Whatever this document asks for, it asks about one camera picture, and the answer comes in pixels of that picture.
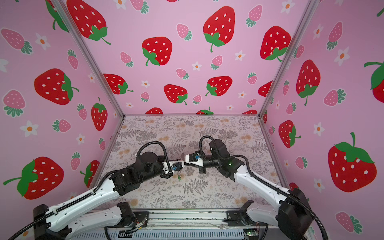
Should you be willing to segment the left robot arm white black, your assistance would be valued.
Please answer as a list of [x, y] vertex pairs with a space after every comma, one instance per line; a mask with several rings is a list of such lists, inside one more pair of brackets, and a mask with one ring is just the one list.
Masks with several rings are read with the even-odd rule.
[[146, 152], [128, 167], [107, 173], [94, 188], [71, 201], [34, 209], [36, 240], [71, 240], [102, 227], [137, 227], [136, 216], [127, 202], [95, 212], [94, 209], [122, 197], [155, 177], [171, 178], [185, 166], [185, 159], [169, 160]]

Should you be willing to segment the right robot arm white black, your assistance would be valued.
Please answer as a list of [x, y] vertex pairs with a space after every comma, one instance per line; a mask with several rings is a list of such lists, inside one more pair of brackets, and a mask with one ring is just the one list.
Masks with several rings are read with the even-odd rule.
[[230, 155], [222, 140], [210, 136], [202, 137], [199, 150], [186, 155], [184, 161], [201, 172], [206, 168], [216, 168], [224, 177], [257, 193], [277, 211], [270, 225], [278, 226], [291, 240], [305, 239], [314, 218], [307, 197], [300, 189], [284, 188], [254, 173], [245, 156]]

